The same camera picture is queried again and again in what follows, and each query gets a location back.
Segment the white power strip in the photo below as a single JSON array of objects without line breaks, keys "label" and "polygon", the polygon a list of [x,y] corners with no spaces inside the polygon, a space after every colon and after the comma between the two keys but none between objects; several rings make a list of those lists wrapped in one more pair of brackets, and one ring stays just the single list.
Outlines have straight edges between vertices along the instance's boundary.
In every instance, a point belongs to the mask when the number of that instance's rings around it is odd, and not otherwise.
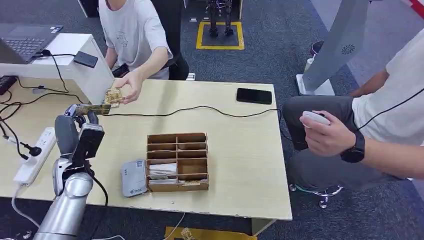
[{"label": "white power strip", "polygon": [[56,144],[56,135],[54,127],[46,127],[44,132],[40,135],[37,143],[33,147],[41,148],[41,153],[38,156],[29,155],[14,176],[14,181],[24,186],[31,185],[36,179],[43,167],[44,162]]}]

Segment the hand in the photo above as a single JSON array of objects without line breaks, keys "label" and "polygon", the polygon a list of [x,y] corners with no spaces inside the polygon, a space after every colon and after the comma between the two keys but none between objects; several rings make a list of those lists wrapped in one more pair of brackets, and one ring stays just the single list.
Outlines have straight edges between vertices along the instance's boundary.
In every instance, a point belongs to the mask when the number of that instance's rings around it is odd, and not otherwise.
[{"label": "hand", "polygon": [[123,78],[116,78],[114,83],[115,88],[120,89],[125,84],[128,84],[131,87],[129,94],[119,102],[128,104],[137,100],[140,92],[142,91],[142,83],[144,80],[143,74],[136,69],[127,73]]},{"label": "hand", "polygon": [[324,114],[331,124],[325,125],[309,117],[300,117],[305,127],[306,142],[309,149],[320,156],[330,157],[350,149],[355,145],[356,136],[337,117],[327,111],[313,111]]}]

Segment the cardboard organizer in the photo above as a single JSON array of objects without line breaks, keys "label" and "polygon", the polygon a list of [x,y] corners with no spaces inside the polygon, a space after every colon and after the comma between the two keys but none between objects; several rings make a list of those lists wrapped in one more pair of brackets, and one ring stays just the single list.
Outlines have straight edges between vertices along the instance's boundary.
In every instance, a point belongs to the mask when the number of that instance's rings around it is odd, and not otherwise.
[{"label": "cardboard organizer", "polygon": [[[176,174],[150,175],[150,165],[175,164]],[[175,183],[150,183],[158,176]],[[208,190],[208,144],[205,133],[147,136],[146,185],[151,192]]]}]

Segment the laptop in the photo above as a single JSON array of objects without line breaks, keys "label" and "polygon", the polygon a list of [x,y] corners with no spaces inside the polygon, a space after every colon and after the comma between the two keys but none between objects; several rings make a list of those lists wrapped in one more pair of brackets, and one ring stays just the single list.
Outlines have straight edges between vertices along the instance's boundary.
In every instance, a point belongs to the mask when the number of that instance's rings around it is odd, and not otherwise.
[{"label": "laptop", "polygon": [[62,25],[0,23],[0,63],[28,64],[55,39]]}]

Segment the humanoid robot legs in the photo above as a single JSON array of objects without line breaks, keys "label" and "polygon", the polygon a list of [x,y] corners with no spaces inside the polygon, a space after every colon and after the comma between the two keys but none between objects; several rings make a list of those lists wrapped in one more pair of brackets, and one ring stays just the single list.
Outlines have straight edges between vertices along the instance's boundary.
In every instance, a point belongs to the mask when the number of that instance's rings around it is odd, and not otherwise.
[{"label": "humanoid robot legs", "polygon": [[225,1],[225,35],[231,36],[234,34],[234,31],[231,29],[231,8],[233,4],[233,0],[207,0],[207,7],[209,9],[210,15],[210,29],[209,34],[211,37],[218,36],[218,28],[217,28],[217,9],[219,10],[220,2]]}]

